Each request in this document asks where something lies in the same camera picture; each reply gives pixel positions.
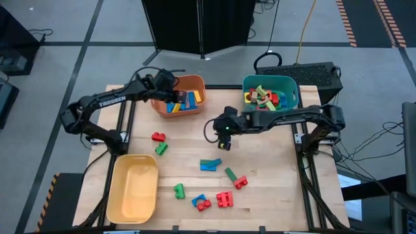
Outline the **teal plastic bin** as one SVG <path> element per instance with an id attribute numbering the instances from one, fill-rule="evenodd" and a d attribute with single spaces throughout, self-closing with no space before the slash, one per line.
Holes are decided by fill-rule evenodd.
<path id="1" fill-rule="evenodd" d="M 298 106 L 298 86 L 293 78 L 282 75 L 249 75 L 244 78 L 242 83 L 243 90 L 243 99 L 244 93 L 255 91 L 255 89 L 262 85 L 262 87 L 267 91 L 270 90 L 272 93 L 277 95 L 282 92 L 287 97 L 287 108 L 281 108 L 276 110 L 276 112 L 289 111 Z M 266 106 L 258 105 L 257 103 L 245 103 L 246 110 L 255 110 L 256 106 Z"/>

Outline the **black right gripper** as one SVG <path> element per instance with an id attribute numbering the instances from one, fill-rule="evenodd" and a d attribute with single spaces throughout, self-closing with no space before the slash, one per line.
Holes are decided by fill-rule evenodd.
<path id="1" fill-rule="evenodd" d="M 240 135 L 245 127 L 246 118 L 244 116 L 223 113 L 215 118 L 213 129 L 218 134 L 218 147 L 229 151 L 231 148 L 230 135 Z"/>

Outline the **black mat with orange stripes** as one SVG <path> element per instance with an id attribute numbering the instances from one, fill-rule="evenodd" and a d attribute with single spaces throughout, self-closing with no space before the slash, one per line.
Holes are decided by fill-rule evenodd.
<path id="1" fill-rule="evenodd" d="M 71 229 L 81 192 L 82 174 L 56 173 L 51 180 L 35 232 Z"/>
<path id="2" fill-rule="evenodd" d="M 352 47 L 416 47 L 416 0 L 336 0 Z"/>

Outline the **black computer case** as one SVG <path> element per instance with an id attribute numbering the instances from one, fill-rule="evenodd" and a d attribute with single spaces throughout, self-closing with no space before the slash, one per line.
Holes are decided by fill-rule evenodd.
<path id="1" fill-rule="evenodd" d="M 341 69 L 332 62 L 262 67 L 256 74 L 284 75 L 298 85 L 316 86 L 322 104 L 330 102 L 343 89 Z"/>

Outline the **black folding partition screen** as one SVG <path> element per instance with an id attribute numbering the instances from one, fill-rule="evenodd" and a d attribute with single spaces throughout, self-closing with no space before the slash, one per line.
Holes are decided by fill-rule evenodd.
<path id="1" fill-rule="evenodd" d="M 256 0 L 141 0 L 155 57 L 161 51 L 206 55 L 246 45 Z"/>

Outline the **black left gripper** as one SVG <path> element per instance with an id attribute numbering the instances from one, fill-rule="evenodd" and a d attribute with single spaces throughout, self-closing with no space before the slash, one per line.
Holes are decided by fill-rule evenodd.
<path id="1" fill-rule="evenodd" d="M 153 90 L 152 91 L 152 99 L 156 99 L 159 101 L 177 101 L 178 103 L 186 103 L 187 102 L 187 91 L 183 90 Z"/>

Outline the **white paper sheet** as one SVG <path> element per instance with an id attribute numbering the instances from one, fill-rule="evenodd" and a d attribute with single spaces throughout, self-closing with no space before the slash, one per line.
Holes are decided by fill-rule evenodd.
<path id="1" fill-rule="evenodd" d="M 363 220 L 363 211 L 362 211 L 362 200 L 356 199 L 357 196 L 354 195 L 355 190 L 352 187 L 360 185 L 361 181 L 354 179 L 353 177 L 348 177 L 345 175 L 338 175 L 339 184 L 343 190 L 344 204 L 346 208 L 347 216 L 353 220 L 362 221 Z"/>

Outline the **yellow plastic bin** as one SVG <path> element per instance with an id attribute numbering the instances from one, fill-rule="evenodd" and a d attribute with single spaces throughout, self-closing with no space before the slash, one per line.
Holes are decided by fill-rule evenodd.
<path id="1" fill-rule="evenodd" d="M 114 224 L 142 224 L 155 212 L 159 167 L 151 155 L 122 155 L 114 164 L 107 219 Z"/>

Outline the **orange plastic bin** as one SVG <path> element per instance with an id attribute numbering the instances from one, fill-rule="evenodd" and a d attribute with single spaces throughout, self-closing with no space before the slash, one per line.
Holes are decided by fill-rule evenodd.
<path id="1" fill-rule="evenodd" d="M 163 118 L 173 118 L 173 117 L 186 116 L 186 115 L 191 115 L 191 114 L 198 114 L 204 109 L 206 93 L 205 93 L 205 83 L 204 83 L 203 78 L 199 75 L 183 75 L 183 76 L 179 76 L 177 80 L 179 81 L 179 84 L 177 84 L 174 87 L 174 90 L 187 91 L 187 96 L 186 96 L 187 102 L 183 104 L 186 104 L 187 106 L 189 106 L 188 93 L 193 92 L 194 90 L 197 90 L 200 93 L 201 103 L 196 102 L 197 107 L 195 109 L 179 110 L 179 112 L 167 113 L 166 111 L 167 103 L 163 101 L 152 100 L 151 106 L 153 110 L 155 110 Z"/>

